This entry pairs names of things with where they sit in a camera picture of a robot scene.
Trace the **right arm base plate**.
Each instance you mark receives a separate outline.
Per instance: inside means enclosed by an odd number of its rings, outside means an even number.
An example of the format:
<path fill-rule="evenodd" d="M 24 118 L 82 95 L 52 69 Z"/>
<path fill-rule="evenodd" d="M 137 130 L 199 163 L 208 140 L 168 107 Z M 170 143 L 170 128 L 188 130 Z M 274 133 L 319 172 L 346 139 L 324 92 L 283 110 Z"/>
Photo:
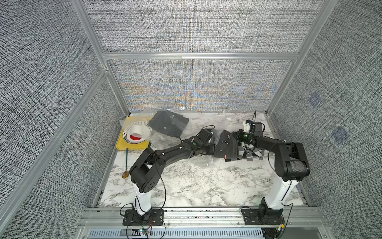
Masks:
<path fill-rule="evenodd" d="M 283 222 L 283 209 L 280 210 L 258 210 L 242 208 L 241 214 L 245 225 L 280 225 Z"/>

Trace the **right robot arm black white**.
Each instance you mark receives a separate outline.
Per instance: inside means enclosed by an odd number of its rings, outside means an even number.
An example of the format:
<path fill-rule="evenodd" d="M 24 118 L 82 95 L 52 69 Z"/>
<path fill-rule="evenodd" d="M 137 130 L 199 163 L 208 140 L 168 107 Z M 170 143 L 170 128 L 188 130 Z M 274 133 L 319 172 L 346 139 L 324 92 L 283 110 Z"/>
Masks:
<path fill-rule="evenodd" d="M 257 215 L 261 220 L 281 217 L 291 191 L 310 174 L 303 144 L 269 138 L 259 132 L 247 133 L 242 129 L 235 132 L 233 136 L 239 142 L 274 154 L 274 166 L 271 168 L 278 178 L 269 194 L 262 199 Z"/>

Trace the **dark grey pinstripe shirt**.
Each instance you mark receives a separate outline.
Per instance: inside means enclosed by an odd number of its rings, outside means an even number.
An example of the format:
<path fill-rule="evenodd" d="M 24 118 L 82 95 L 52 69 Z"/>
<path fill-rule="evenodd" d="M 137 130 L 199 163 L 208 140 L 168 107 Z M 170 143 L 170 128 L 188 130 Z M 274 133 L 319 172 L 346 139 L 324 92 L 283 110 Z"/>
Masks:
<path fill-rule="evenodd" d="M 240 161 L 243 159 L 243 152 L 239 150 L 239 142 L 227 130 L 220 130 L 215 135 L 215 147 L 213 157 L 222 158 L 225 162 Z"/>

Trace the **clear plastic vacuum bag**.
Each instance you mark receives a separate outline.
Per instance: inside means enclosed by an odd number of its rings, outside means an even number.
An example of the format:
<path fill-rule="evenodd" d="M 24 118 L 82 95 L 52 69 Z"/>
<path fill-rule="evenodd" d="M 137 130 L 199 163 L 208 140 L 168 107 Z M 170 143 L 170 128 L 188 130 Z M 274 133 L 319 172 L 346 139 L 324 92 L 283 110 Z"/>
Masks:
<path fill-rule="evenodd" d="M 149 137 L 151 147 L 156 149 L 165 149 L 181 143 L 181 139 L 190 138 L 204 128 L 214 128 L 213 133 L 217 134 L 219 130 L 228 128 L 229 116 L 220 113 L 200 113 L 200 112 L 178 112 L 179 115 L 189 119 L 188 123 L 181 123 L 179 133 L 170 133 L 169 135 L 162 134 L 156 130 L 152 130 Z M 122 170 L 130 169 L 132 164 L 136 161 L 142 150 L 128 151 L 120 150 L 115 156 L 114 168 L 119 167 Z"/>

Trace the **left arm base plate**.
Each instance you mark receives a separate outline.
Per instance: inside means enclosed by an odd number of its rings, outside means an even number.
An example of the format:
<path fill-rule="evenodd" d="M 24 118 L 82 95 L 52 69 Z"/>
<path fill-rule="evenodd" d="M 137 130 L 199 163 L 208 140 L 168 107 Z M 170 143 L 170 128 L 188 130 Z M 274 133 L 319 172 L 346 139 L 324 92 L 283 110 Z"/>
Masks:
<path fill-rule="evenodd" d="M 126 210 L 123 215 L 123 226 L 162 226 L 164 210 L 151 210 L 149 213 L 140 215 L 136 210 Z"/>

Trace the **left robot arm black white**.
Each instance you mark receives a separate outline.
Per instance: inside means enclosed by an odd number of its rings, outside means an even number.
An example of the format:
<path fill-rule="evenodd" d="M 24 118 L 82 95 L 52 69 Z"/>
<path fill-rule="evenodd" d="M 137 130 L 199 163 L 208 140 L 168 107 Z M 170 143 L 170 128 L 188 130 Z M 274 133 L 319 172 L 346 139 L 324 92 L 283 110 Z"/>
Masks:
<path fill-rule="evenodd" d="M 184 139 L 180 144 L 162 149 L 145 149 L 130 168 L 135 201 L 133 208 L 138 215 L 144 216 L 152 210 L 151 190 L 161 180 L 164 169 L 183 159 L 213 155 L 213 134 L 203 129 L 198 135 Z"/>

